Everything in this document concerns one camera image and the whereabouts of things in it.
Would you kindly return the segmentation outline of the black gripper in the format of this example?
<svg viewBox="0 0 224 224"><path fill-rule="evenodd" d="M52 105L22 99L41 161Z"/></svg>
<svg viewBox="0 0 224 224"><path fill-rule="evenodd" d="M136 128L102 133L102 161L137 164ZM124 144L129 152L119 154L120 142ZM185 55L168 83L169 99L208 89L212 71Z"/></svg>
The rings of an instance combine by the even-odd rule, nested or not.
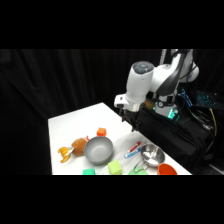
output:
<svg viewBox="0 0 224 224"><path fill-rule="evenodd" d="M132 112L121 108L119 110L119 115L121 116L122 122L127 121L130 125L133 126L132 131L139 130L141 122L138 120L138 112Z"/></svg>

